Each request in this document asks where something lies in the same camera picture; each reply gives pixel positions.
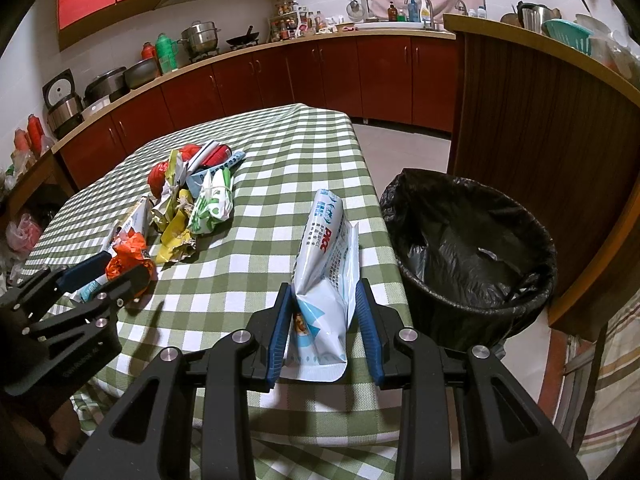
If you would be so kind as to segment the black bin with bag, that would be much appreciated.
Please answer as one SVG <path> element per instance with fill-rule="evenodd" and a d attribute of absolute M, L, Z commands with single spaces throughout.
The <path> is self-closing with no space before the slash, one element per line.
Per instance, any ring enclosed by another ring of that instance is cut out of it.
<path fill-rule="evenodd" d="M 442 347 L 495 347 L 550 302 L 558 264 L 547 229 L 495 188 L 406 168 L 380 208 L 413 326 Z"/>

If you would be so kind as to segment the rice cooker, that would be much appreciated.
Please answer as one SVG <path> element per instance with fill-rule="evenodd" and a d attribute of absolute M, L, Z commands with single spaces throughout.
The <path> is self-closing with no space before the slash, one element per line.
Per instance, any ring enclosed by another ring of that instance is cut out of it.
<path fill-rule="evenodd" d="M 68 68 L 42 87 L 47 122 L 53 135 L 62 140 L 84 122 L 82 102 L 76 92 L 75 79 Z"/>

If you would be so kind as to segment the red spray can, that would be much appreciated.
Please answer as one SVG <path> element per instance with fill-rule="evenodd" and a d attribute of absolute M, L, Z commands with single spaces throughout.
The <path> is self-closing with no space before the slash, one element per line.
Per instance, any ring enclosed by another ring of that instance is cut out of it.
<path fill-rule="evenodd" d="M 227 144 L 218 144 L 212 148 L 198 163 L 198 168 L 215 167 L 226 162 L 232 156 L 232 149 Z"/>

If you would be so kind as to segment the brown glass bottle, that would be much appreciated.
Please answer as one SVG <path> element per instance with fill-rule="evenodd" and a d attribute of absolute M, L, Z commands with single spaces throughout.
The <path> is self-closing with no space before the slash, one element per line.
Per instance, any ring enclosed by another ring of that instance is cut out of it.
<path fill-rule="evenodd" d="M 398 10 L 392 2 L 390 2 L 387 9 L 387 17 L 390 22 L 396 22 L 398 20 Z"/>

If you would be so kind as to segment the green white plastic packet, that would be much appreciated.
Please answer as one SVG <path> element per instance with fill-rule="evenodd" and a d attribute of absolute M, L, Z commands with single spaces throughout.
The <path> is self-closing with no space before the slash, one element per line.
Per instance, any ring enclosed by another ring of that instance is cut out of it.
<path fill-rule="evenodd" d="M 204 176 L 198 198 L 188 224 L 194 235 L 208 234 L 227 221 L 233 210 L 232 177 L 228 168 L 215 172 L 208 170 Z"/>

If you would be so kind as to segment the teal plastic basket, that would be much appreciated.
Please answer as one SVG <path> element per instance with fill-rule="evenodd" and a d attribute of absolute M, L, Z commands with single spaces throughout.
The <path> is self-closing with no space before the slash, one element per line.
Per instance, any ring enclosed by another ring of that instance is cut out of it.
<path fill-rule="evenodd" d="M 544 21 L 541 25 L 542 31 L 550 38 L 562 42 L 567 47 L 571 47 L 585 55 L 591 55 L 590 38 L 593 32 L 582 25 L 578 25 L 562 18 L 552 18 Z"/>

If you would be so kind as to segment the orange wrapper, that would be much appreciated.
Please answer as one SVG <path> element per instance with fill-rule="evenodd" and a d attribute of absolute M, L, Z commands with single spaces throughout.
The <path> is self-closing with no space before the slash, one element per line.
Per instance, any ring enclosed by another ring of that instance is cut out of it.
<path fill-rule="evenodd" d="M 145 275 L 141 271 L 134 272 L 134 298 L 140 298 L 156 280 L 156 265 L 148 255 L 148 245 L 142 233 L 130 228 L 122 230 L 114 241 L 115 255 L 107 263 L 105 275 L 107 283 L 112 284 L 124 276 L 127 272 L 145 268 Z"/>

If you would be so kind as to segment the steel kettle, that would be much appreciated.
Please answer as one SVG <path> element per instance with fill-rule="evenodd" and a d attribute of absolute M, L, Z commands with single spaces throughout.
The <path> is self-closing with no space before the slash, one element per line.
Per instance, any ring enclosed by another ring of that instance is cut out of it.
<path fill-rule="evenodd" d="M 516 6 L 518 21 L 530 32 L 542 33 L 542 24 L 553 18 L 552 11 L 544 4 L 520 1 Z"/>

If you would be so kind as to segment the red plastic bag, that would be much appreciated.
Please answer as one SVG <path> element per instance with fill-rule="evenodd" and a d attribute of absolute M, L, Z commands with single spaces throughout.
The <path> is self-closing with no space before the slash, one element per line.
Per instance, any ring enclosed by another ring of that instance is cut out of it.
<path fill-rule="evenodd" d="M 183 148 L 179 148 L 182 160 L 188 162 L 201 147 L 198 144 L 186 144 Z M 146 182 L 148 182 L 152 195 L 155 198 L 160 198 L 162 195 L 162 189 L 165 182 L 165 174 L 169 165 L 169 160 L 158 162 L 150 171 Z"/>

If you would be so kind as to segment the yellow snack wrapper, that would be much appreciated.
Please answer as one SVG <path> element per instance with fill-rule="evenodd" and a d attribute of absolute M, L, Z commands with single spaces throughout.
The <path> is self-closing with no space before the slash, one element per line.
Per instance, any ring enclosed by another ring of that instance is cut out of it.
<path fill-rule="evenodd" d="M 196 239 L 188 229 L 192 211 L 193 204 L 187 200 L 178 200 L 178 209 L 171 220 L 152 209 L 152 220 L 160 232 L 160 249 L 155 256 L 157 264 L 177 263 L 195 254 Z"/>

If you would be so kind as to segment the red lower kitchen cabinets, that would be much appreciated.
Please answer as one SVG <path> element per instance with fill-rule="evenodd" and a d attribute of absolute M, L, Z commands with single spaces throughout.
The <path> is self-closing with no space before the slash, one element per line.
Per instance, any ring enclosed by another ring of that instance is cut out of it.
<path fill-rule="evenodd" d="M 130 92 L 68 134 L 56 150 L 85 188 L 160 136 L 291 103 L 451 133 L 458 85 L 454 40 L 357 35 L 262 46 Z"/>

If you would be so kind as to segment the dark cooking pot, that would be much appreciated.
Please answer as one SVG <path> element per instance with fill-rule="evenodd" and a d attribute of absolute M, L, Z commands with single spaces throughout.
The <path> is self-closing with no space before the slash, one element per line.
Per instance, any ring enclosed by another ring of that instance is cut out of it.
<path fill-rule="evenodd" d="M 130 90 L 140 88 L 158 76 L 160 76 L 160 69 L 155 58 L 144 58 L 131 65 L 124 73 L 126 85 Z"/>

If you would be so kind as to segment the red thermos bottle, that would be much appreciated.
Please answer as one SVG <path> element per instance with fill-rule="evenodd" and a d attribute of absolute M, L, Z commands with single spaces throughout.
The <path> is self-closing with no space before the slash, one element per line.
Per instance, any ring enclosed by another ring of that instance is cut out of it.
<path fill-rule="evenodd" d="M 147 58 L 157 58 L 155 47 L 147 41 L 141 50 L 141 58 L 142 60 L 146 60 Z"/>

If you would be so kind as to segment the white stick pen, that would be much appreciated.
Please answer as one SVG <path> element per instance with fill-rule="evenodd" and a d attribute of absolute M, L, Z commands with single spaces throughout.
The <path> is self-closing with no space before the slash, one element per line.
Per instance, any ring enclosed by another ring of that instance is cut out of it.
<path fill-rule="evenodd" d="M 207 157 L 212 151 L 218 148 L 219 143 L 215 140 L 211 140 L 203 145 L 188 161 L 186 169 L 190 172 L 194 172 L 199 166 L 202 166 Z"/>

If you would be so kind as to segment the light blue tube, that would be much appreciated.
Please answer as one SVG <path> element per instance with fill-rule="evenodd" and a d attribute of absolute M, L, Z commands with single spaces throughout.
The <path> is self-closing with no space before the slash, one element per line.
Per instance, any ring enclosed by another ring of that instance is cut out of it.
<path fill-rule="evenodd" d="M 230 172 L 233 172 L 235 167 L 242 164 L 245 156 L 246 154 L 243 151 L 236 151 L 225 162 L 222 162 L 221 164 L 213 167 L 202 168 L 198 171 L 195 171 L 194 174 L 191 174 L 190 177 L 186 179 L 186 187 L 190 191 L 192 197 L 197 198 L 198 194 L 200 194 L 206 174 L 208 174 L 209 172 L 211 174 L 214 174 L 218 169 L 224 168 L 227 168 Z"/>

